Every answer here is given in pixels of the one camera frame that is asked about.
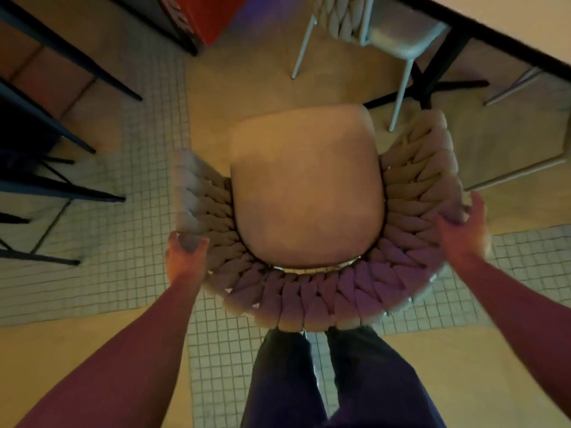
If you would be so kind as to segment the black metal-frame table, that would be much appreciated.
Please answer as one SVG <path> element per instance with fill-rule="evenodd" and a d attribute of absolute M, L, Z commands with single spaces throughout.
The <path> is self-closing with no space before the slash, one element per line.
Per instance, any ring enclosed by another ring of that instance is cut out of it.
<path fill-rule="evenodd" d="M 88 71 L 90 74 L 95 76 L 95 78 L 113 86 L 134 100 L 143 100 L 138 93 L 123 84 L 109 72 L 105 71 L 92 58 L 73 46 L 15 2 L 11 0 L 0 0 L 0 20 L 23 32 L 44 46 L 54 50 L 62 57 Z M 23 110 L 25 113 L 32 116 L 32 118 L 43 123 L 60 136 L 71 140 L 83 150 L 92 155 L 96 154 L 96 150 L 93 147 L 75 134 L 71 133 L 60 122 L 56 121 L 50 114 L 48 114 L 48 112 L 39 104 L 3 78 L 0 78 L 0 97 L 8 100 L 11 104 Z"/>

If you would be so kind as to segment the beige woven-back cushioned chair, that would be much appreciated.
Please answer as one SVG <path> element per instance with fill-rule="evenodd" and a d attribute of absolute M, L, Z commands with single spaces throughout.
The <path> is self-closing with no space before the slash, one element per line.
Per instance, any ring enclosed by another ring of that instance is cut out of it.
<path fill-rule="evenodd" d="M 172 159 L 176 231 L 210 240 L 206 290 L 266 329 L 370 325 L 412 303 L 445 264 L 436 220 L 467 215 L 442 112 L 379 154 L 360 104 L 289 109 L 230 130 L 230 176 Z"/>

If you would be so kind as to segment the person's left hand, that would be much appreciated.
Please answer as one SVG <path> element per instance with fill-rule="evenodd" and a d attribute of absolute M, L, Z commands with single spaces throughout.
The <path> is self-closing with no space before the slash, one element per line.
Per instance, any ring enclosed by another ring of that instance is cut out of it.
<path fill-rule="evenodd" d="M 194 264 L 192 252 L 187 251 L 181 243 L 179 233 L 172 231 L 167 240 L 165 254 L 166 273 L 171 287 L 175 284 L 199 289 L 206 274 L 206 264 Z"/>

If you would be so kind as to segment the white woven-back chair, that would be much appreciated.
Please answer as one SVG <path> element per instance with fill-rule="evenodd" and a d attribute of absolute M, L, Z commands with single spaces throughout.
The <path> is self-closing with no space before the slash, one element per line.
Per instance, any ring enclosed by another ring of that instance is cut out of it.
<path fill-rule="evenodd" d="M 405 62 L 399 90 L 389 102 L 395 108 L 388 131 L 395 128 L 405 90 L 416 65 L 447 25 L 397 0 L 311 0 L 312 14 L 291 73 L 295 79 L 302 64 L 313 28 L 324 28 L 336 40 L 359 47 L 372 45 Z"/>

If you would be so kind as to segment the black metal-frame chair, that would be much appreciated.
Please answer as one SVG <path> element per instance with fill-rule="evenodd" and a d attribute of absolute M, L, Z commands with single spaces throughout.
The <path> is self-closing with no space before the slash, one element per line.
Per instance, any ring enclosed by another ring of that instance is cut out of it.
<path fill-rule="evenodd" d="M 35 261 L 79 266 L 80 259 L 64 259 L 39 254 L 39 249 L 61 217 L 75 200 L 124 203 L 124 196 L 89 189 L 71 182 L 51 163 L 74 165 L 74 160 L 55 158 L 41 153 L 0 148 L 0 192 L 64 199 L 65 203 L 31 251 L 19 251 L 0 237 L 0 259 Z"/>

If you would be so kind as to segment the person's left forearm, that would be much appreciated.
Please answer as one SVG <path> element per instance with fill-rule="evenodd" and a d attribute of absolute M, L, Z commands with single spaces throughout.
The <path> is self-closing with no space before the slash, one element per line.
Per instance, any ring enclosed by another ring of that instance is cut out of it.
<path fill-rule="evenodd" d="M 16 428 L 161 428 L 203 275 L 186 272 L 57 383 Z"/>

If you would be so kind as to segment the person's dark trousers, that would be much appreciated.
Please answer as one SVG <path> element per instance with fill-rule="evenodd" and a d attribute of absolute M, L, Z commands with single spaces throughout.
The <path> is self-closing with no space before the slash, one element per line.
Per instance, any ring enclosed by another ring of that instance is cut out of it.
<path fill-rule="evenodd" d="M 302 333 L 267 332 L 240 428 L 446 428 L 416 371 L 370 326 L 326 331 L 339 409 L 328 417 Z"/>

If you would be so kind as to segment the black-edged table with black base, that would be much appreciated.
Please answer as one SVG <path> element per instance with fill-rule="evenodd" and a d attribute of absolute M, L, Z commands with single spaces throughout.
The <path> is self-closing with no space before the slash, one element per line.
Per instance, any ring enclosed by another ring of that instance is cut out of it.
<path fill-rule="evenodd" d="M 477 39 L 571 83 L 571 0 L 397 0 L 450 27 L 424 71 L 413 69 L 404 96 L 431 109 L 433 93 L 484 88 L 486 80 L 440 81 Z"/>

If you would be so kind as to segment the person's right forearm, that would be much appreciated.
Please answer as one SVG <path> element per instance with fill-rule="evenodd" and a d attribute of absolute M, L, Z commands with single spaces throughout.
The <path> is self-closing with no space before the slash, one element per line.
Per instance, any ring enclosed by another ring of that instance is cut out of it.
<path fill-rule="evenodd" d="M 474 254 L 453 256 L 449 263 L 527 371 L 571 419 L 571 308 Z"/>

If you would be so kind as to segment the person's right hand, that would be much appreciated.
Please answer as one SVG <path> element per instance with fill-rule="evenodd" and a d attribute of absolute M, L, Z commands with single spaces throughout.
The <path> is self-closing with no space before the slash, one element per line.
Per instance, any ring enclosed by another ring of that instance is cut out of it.
<path fill-rule="evenodd" d="M 468 219 L 462 221 L 462 236 L 456 246 L 442 246 L 446 261 L 460 273 L 462 268 L 471 266 L 477 261 L 484 261 L 489 248 L 486 206 L 481 194 L 470 193 L 471 205 L 468 208 Z"/>

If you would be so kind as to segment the white-legged chair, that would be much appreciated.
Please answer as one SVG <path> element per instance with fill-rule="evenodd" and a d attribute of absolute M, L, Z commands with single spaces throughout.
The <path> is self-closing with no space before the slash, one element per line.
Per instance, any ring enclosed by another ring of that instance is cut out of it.
<path fill-rule="evenodd" d="M 524 71 L 510 86 L 502 90 L 501 92 L 496 93 L 495 95 L 489 97 L 487 100 L 483 102 L 484 107 L 489 107 L 497 102 L 507 98 L 508 96 L 517 93 L 519 90 L 525 88 L 527 85 L 535 82 L 544 71 L 539 67 L 531 67 Z M 543 171 L 545 169 L 553 168 L 555 166 L 566 164 L 571 159 L 571 114 L 569 115 L 567 121 L 567 130 L 562 142 L 562 149 L 559 155 L 553 156 L 551 158 L 547 158 L 545 160 L 541 160 L 534 164 L 522 167 L 515 171 L 510 171 L 500 176 L 494 177 L 492 179 L 479 182 L 472 186 L 465 188 L 465 191 L 480 191 L 482 189 L 486 189 L 492 186 L 500 185 L 505 182 L 516 180 L 521 177 Z"/>

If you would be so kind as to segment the red box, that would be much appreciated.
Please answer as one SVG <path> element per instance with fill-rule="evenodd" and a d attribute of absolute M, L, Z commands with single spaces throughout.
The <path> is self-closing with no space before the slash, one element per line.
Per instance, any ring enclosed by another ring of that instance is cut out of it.
<path fill-rule="evenodd" d="M 194 34 L 206 45 L 218 40 L 248 0 L 175 0 Z"/>

